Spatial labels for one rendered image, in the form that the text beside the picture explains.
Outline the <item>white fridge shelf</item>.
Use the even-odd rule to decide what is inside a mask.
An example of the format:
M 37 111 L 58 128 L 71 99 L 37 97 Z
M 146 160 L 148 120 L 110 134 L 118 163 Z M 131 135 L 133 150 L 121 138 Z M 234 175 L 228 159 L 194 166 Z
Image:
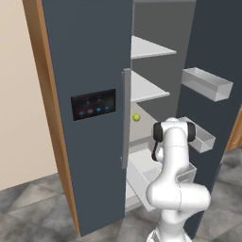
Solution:
M 132 102 L 142 102 L 165 96 L 169 96 L 169 92 L 164 91 L 137 73 L 131 72 Z
M 149 42 L 136 36 L 131 37 L 131 58 L 133 60 L 176 54 L 175 50 Z

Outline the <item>white fridge drawer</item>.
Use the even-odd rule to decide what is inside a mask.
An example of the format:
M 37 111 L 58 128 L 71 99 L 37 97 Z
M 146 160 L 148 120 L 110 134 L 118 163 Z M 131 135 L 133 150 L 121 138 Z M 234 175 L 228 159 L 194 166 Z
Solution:
M 163 165 L 151 159 L 151 151 L 146 148 L 129 155 L 127 179 L 148 212 L 154 210 L 146 197 L 147 187 L 158 178 Z

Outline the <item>open dark grey fridge door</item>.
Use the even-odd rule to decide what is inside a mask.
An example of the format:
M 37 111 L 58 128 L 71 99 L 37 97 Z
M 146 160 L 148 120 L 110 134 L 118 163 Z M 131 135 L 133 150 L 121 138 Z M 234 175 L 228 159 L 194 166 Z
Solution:
M 233 83 L 227 100 L 214 102 L 183 86 L 177 116 L 186 116 L 215 136 L 204 153 L 189 149 L 195 182 L 214 188 L 220 161 L 242 105 L 242 0 L 197 0 L 185 66 Z

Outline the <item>brown wooden side panel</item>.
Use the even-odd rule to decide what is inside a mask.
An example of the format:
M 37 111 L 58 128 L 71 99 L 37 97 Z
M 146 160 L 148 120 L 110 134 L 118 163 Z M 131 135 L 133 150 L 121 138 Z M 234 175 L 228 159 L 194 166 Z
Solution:
M 76 231 L 80 233 L 61 122 L 61 110 L 43 12 L 43 0 L 23 0 L 23 5 L 58 173 Z

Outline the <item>grey door bin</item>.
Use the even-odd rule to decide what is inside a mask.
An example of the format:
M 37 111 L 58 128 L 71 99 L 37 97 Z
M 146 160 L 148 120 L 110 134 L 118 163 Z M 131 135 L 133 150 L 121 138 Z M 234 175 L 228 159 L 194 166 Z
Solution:
M 215 143 L 215 136 L 209 133 L 207 130 L 200 127 L 194 121 L 190 120 L 186 116 L 180 118 L 181 121 L 191 122 L 196 127 L 196 138 L 190 143 L 190 146 L 194 148 L 198 153 L 204 153 L 212 150 Z
M 178 171 L 176 181 L 177 182 L 194 182 L 196 177 L 197 168 L 192 164 L 187 165 L 186 167 L 181 167 Z
M 228 99 L 233 88 L 231 81 L 197 67 L 184 69 L 182 71 L 181 83 L 214 102 Z

